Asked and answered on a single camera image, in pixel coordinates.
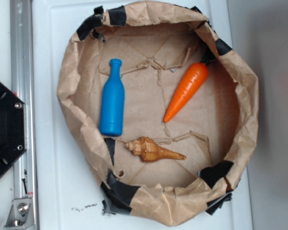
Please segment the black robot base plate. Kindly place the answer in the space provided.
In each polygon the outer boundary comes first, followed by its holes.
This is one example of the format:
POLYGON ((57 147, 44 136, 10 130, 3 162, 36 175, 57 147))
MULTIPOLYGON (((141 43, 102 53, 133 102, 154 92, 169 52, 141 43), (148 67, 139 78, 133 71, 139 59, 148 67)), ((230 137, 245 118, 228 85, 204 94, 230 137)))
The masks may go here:
POLYGON ((24 103, 0 82, 0 179, 26 151, 24 103))

